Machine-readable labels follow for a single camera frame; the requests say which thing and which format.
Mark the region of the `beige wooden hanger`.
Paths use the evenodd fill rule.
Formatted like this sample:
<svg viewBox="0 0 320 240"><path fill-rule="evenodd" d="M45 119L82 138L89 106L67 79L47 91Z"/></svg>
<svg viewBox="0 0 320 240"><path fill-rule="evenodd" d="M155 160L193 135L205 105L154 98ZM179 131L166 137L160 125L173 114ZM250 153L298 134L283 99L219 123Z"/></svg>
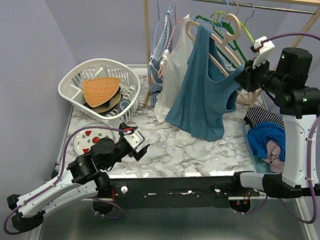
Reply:
<svg viewBox="0 0 320 240"><path fill-rule="evenodd" d="M228 13L225 16L224 21L226 23L229 23L231 21L230 25L233 28L234 33L232 34L226 32L225 29L222 29L224 33L224 40L222 40L214 31L213 33L211 33L210 37L212 40L214 40L215 45L218 45L218 47L225 52L228 58L232 59L233 64L236 65L236 67L239 67L241 65L244 65L248 61L237 42L243 30L240 24L241 21L232 13ZM198 29L202 26L202 23L195 20L189 20L185 24L186 34L189 39L194 42L196 40L196 37L191 33L190 26Z"/></svg>

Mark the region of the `teal blue tank top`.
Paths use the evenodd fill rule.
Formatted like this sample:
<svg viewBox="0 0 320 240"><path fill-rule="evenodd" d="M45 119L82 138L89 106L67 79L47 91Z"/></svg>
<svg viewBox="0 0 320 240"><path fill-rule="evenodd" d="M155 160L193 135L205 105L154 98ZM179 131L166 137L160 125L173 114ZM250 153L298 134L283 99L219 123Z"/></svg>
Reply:
<svg viewBox="0 0 320 240"><path fill-rule="evenodd" d="M244 70L240 65L224 76L210 60L213 56L224 64L211 34L206 26L199 26L180 91L165 118L167 123L207 142L223 138L223 115L236 110L241 86L235 77Z"/></svg>

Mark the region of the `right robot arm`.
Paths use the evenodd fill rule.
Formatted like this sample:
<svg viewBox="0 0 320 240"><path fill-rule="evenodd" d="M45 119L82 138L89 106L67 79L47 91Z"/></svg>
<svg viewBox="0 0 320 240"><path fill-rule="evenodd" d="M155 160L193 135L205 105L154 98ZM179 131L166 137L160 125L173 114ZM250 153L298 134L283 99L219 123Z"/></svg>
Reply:
<svg viewBox="0 0 320 240"><path fill-rule="evenodd" d="M234 174L237 179L230 183L234 195L256 189L278 199L319 196L314 148L320 123L320 90L306 86L312 59L308 50L286 47L275 71L269 69L268 61L254 66L249 60L235 78L247 92L262 89L279 107L285 129L285 165L282 173Z"/></svg>

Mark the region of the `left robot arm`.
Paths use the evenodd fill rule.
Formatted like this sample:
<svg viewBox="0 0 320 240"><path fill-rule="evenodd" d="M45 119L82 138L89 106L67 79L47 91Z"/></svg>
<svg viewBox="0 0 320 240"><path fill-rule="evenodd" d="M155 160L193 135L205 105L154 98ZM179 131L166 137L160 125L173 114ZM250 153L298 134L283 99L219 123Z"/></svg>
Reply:
<svg viewBox="0 0 320 240"><path fill-rule="evenodd" d="M115 189L107 172L125 156L139 161L148 147L137 151L145 141L137 127L122 122L116 131L118 141L101 137L69 164L66 164L67 151L64 149L56 177L30 193L10 195L7 204L11 212L4 220L4 232L8 235L29 232L40 226L45 216L53 211L83 199L106 203L105 199L111 197L108 203L117 207Z"/></svg>

